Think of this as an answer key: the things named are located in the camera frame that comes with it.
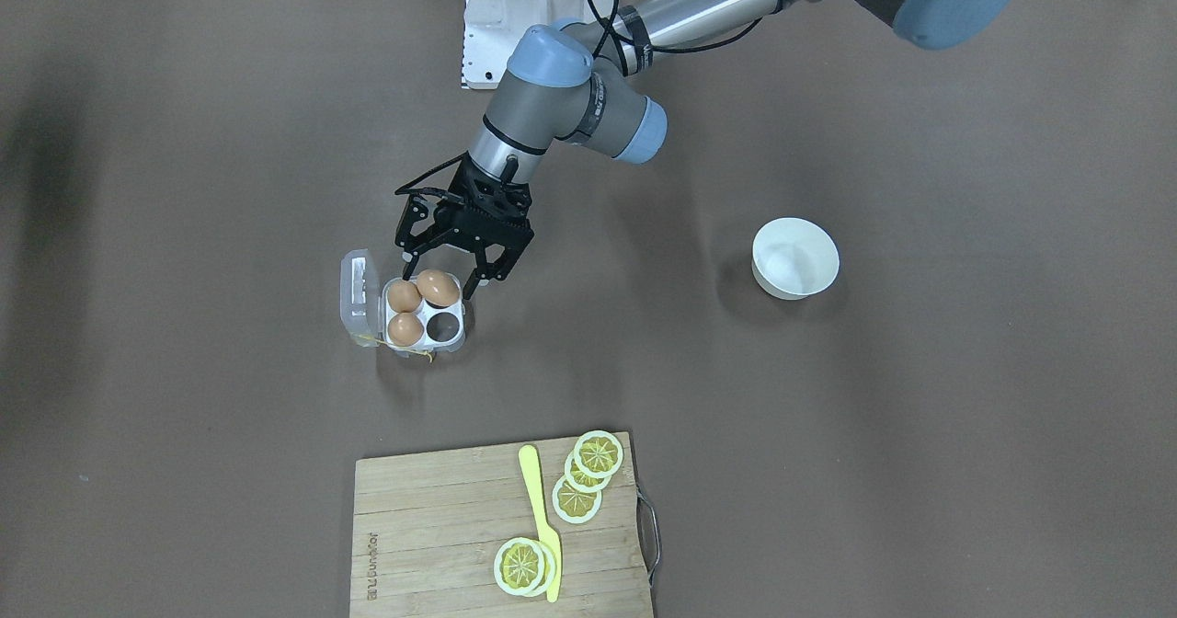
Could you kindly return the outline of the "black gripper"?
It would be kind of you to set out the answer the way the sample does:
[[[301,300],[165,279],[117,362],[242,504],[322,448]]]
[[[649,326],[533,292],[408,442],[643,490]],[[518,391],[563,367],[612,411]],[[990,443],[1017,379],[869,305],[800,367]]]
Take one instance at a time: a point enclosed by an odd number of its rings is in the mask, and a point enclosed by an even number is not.
[[[463,300],[470,301],[480,284],[507,279],[532,241],[531,188],[521,182],[501,182],[479,168],[472,158],[463,157],[446,193],[448,200],[439,200],[433,212],[432,225],[441,232],[404,233],[403,254],[408,259],[403,279],[407,281],[415,275],[417,263],[425,254],[458,235],[452,244],[474,254],[474,270],[463,284]],[[488,258],[492,246],[501,248],[496,260]]]

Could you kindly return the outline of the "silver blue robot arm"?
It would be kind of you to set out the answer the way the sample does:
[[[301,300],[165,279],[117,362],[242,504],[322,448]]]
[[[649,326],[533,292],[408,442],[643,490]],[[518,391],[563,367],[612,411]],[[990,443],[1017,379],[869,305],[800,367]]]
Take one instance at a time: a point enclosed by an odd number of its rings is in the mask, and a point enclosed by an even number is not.
[[[629,78],[659,57],[718,49],[747,36],[762,19],[798,1],[647,0],[590,20],[533,26],[506,61],[483,125],[458,157],[446,188],[418,177],[398,193],[407,198],[395,226],[406,265],[403,278],[438,246],[474,257],[463,283],[471,299],[483,283],[504,281],[532,240],[530,181],[554,142],[570,142],[621,162],[641,165],[665,142],[669,117]],[[853,0],[920,49],[949,49],[992,24],[1011,0]]]

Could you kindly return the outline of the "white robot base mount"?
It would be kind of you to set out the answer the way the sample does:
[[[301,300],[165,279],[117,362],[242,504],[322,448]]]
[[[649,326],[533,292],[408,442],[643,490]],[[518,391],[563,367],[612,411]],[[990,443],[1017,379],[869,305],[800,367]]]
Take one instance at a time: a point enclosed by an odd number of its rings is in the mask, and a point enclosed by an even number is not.
[[[463,87],[488,91],[506,77],[548,89],[571,89],[591,72],[592,58],[565,65],[552,34],[567,26],[596,26],[596,4],[607,16],[613,0],[465,0]]]

